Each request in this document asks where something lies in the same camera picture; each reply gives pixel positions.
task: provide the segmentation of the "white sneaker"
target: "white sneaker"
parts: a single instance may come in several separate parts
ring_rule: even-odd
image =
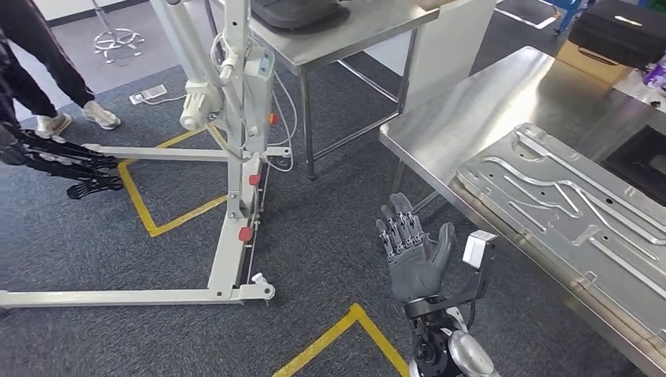
[[[102,130],[114,130],[120,126],[120,119],[109,110],[104,110],[100,104],[95,101],[88,101],[81,109],[83,117],[90,122],[95,122],[102,127]]]
[[[44,115],[37,115],[37,130],[35,133],[39,136],[59,136],[71,123],[71,116],[58,112],[53,118]]]

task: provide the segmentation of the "stamped metal plate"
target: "stamped metal plate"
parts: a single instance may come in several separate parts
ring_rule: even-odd
[[[620,308],[615,314],[641,324],[642,338],[666,355],[665,207],[532,124],[481,151],[457,176],[571,272],[568,283]]]

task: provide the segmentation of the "yellow floor tape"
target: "yellow floor tape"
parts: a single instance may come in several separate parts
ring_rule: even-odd
[[[289,377],[296,373],[299,369],[303,368],[313,358],[315,358],[324,348],[328,347],[334,340],[336,340],[342,333],[344,333],[352,324],[358,322],[361,327],[367,332],[377,347],[384,353],[384,356],[391,362],[397,371],[403,377],[409,377],[409,369],[407,363],[402,360],[400,354],[391,345],[389,340],[382,334],[377,326],[372,322],[370,317],[363,311],[363,308],[358,304],[353,304],[349,308],[349,312],[337,324],[328,329],[322,336],[320,336],[314,343],[312,343],[305,351],[301,352],[297,357],[294,357],[287,365],[284,365],[279,371],[273,374],[273,377]]]
[[[169,141],[165,141],[162,144],[157,145],[155,148],[168,148],[171,145],[177,144],[189,137],[197,135],[204,130],[205,129],[186,132],[180,136],[174,137]],[[146,228],[148,234],[150,234],[151,237],[159,236],[164,232],[168,232],[173,228],[183,225],[185,222],[192,220],[193,218],[199,216],[200,214],[206,213],[207,211],[219,206],[220,204],[224,203],[227,200],[227,195],[220,196],[218,198],[211,200],[208,203],[205,203],[204,205],[198,208],[195,208],[194,210],[189,211],[186,214],[183,214],[182,216],[175,218],[174,220],[167,222],[164,225],[157,225],[152,220],[152,216],[150,215],[150,212],[148,211],[148,208],[146,207],[143,198],[141,198],[141,194],[139,193],[137,186],[134,184],[134,181],[130,176],[130,171],[127,168],[131,163],[134,163],[136,161],[137,160],[135,159],[126,159],[122,161],[121,163],[118,164],[118,172],[120,174],[120,178],[123,180],[123,183],[125,184],[125,189],[127,190],[127,193],[130,195],[132,204],[134,205],[134,208],[136,208],[137,213],[139,214],[141,222],[144,224],[144,227]]]

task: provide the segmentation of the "black bag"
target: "black bag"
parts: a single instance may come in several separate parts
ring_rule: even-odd
[[[583,12],[569,41],[628,67],[656,63],[666,50],[666,14],[620,0],[601,0]]]

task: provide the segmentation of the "gray robotic hand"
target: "gray robotic hand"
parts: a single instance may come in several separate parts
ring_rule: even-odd
[[[376,225],[386,249],[393,294],[403,303],[439,295],[448,256],[456,244],[453,224],[441,226],[435,243],[402,193],[391,194],[390,201],[396,213],[382,206],[387,224],[377,220]]]

